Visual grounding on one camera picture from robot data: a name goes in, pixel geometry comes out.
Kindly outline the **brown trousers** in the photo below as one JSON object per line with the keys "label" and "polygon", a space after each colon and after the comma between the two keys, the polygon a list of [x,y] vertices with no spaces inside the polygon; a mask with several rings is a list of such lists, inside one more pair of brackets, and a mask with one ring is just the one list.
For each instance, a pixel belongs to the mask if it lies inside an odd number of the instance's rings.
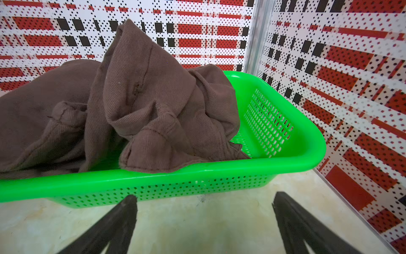
{"label": "brown trousers", "polygon": [[66,62],[1,97],[1,179],[82,173],[115,152],[142,173],[246,159],[239,129],[220,68],[183,68],[127,20],[102,62]]}

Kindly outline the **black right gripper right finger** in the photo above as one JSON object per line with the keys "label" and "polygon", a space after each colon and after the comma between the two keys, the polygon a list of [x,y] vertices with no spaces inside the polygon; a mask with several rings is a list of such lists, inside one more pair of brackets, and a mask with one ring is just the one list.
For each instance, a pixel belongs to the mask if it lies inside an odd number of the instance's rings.
{"label": "black right gripper right finger", "polygon": [[359,254],[348,242],[321,223],[285,192],[273,201],[278,228],[288,254]]}

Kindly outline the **green plastic basket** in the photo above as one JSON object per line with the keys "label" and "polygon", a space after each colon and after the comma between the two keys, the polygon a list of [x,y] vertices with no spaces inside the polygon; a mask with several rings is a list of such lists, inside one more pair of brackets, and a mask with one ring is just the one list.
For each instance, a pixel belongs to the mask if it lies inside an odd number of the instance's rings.
{"label": "green plastic basket", "polygon": [[173,173],[120,169],[114,153],[91,171],[31,179],[2,180],[1,202],[48,199],[70,208],[238,191],[265,186],[279,174],[314,169],[326,154],[319,129],[268,83],[226,71],[236,91],[241,119],[235,144],[246,160],[193,164]]}

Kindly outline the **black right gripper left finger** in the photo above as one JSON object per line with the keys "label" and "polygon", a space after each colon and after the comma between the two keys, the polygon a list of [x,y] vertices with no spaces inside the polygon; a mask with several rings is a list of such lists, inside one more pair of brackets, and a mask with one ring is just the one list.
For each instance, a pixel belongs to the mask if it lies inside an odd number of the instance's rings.
{"label": "black right gripper left finger", "polygon": [[126,254],[137,222],[137,197],[129,195],[61,254]]}

